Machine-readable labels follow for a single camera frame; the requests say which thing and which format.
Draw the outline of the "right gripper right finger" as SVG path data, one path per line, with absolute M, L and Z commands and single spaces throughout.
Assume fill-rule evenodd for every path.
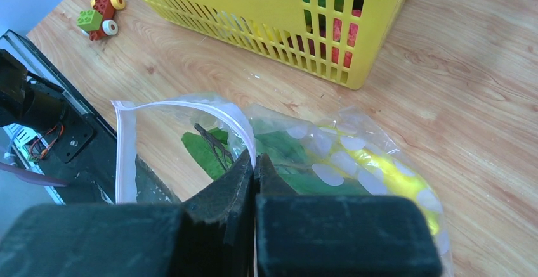
M 259 276 L 441 276 L 426 220 L 399 196 L 300 195 L 256 159 Z

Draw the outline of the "yellow banana bunch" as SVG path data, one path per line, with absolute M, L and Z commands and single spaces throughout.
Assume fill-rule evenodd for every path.
M 417 172 L 357 136 L 328 127 L 320 129 L 339 140 L 342 151 L 331 152 L 333 165 L 343 170 L 354 164 L 353 174 L 372 195 L 389 194 L 412 200 L 425 216 L 430 233 L 441 233 L 442 205 Z

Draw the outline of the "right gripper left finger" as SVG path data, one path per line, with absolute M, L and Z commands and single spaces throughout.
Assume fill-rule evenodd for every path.
M 1 275 L 252 276 L 253 199 L 244 151 L 181 204 L 31 207 L 1 240 Z

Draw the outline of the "green leafy vegetable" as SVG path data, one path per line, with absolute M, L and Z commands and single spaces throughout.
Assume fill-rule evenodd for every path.
M 217 127 L 208 130 L 231 153 L 228 133 Z M 369 192 L 356 180 L 344 177 L 335 185 L 324 182 L 312 169 L 313 157 L 303 145 L 288 134 L 273 131 L 255 135 L 259 153 L 266 153 L 277 174 L 301 195 L 368 195 Z M 209 145 L 199 133 L 186 132 L 181 142 L 195 162 L 213 180 L 224 174 Z

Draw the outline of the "clear zip top bag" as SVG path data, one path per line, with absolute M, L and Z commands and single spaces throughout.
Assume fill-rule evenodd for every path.
M 168 117 L 200 124 L 221 148 L 213 153 L 202 136 L 182 135 L 183 146 L 213 179 L 227 163 L 247 152 L 267 154 L 279 176 L 300 194 L 397 195 L 412 200 L 423 213 L 434 238 L 443 275 L 454 267 L 443 207 L 429 183 L 392 139 L 366 114 L 351 106 L 313 123 L 261 105 L 239 108 L 216 94 L 189 94 L 136 104 L 113 102 L 117 117 L 115 199 L 135 203 L 136 117 L 138 110 L 162 111 Z

